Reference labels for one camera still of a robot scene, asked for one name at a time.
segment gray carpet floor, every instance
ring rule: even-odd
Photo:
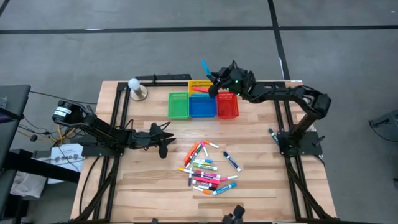
[[[394,0],[274,2],[280,26],[398,24]],[[0,17],[0,30],[271,25],[263,0],[10,0]],[[332,99],[328,116],[315,126],[326,136],[326,173],[338,216],[396,223],[398,191],[392,179],[398,177],[398,145],[376,136],[368,120],[398,107],[398,30],[281,31],[281,37],[291,79]],[[203,59],[214,70],[235,59],[257,79],[282,79],[271,30],[0,34],[0,84],[30,84],[34,91],[82,101],[96,101],[103,80],[154,73],[203,78]],[[25,115],[55,130],[56,105],[56,99],[30,95]],[[50,146],[17,135],[12,148]],[[47,186],[42,198],[31,202],[28,219],[68,220],[75,190],[76,184]]]

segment plastic basket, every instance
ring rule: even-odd
[[[190,97],[189,115],[192,118],[214,118],[217,115],[216,98]]]
[[[200,91],[193,90],[192,87],[200,87],[200,88],[209,89],[209,87],[211,85],[212,85],[212,82],[210,80],[189,80],[189,83],[188,83],[189,96],[192,96],[192,93],[202,93]]]
[[[236,95],[233,93],[218,93],[217,112],[221,119],[232,119],[239,116]]]
[[[169,118],[188,119],[189,118],[189,95],[188,93],[169,94]]]

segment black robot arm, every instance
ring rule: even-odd
[[[252,71],[239,68],[235,61],[228,67],[222,67],[218,72],[212,72],[208,78],[213,82],[208,90],[210,97],[215,97],[218,90],[222,88],[241,96],[250,103],[261,103],[266,100],[298,103],[306,115],[298,124],[293,125],[289,134],[284,136],[285,138],[281,139],[280,144],[286,144],[287,148],[300,148],[300,140],[306,130],[314,121],[327,115],[331,103],[328,95],[304,85],[294,88],[267,88],[256,81]]]
[[[149,133],[137,132],[132,128],[132,123],[131,129],[125,127],[116,129],[99,119],[89,106],[86,109],[81,104],[71,101],[59,101],[52,119],[57,124],[81,129],[95,137],[96,146],[108,148],[114,152],[123,151],[127,147],[130,149],[147,149],[151,146],[159,146],[159,156],[166,158],[167,145],[175,140],[175,138],[170,138],[173,134],[163,131],[169,123],[161,126],[152,123]]]

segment blue basket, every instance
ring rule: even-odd
[[[214,118],[217,115],[216,98],[190,97],[189,105],[191,118]]]

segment yellow basket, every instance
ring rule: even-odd
[[[192,93],[202,93],[200,91],[193,90],[192,87],[209,89],[209,87],[212,84],[213,83],[210,80],[189,80],[189,84],[188,84],[189,96],[192,96]]]

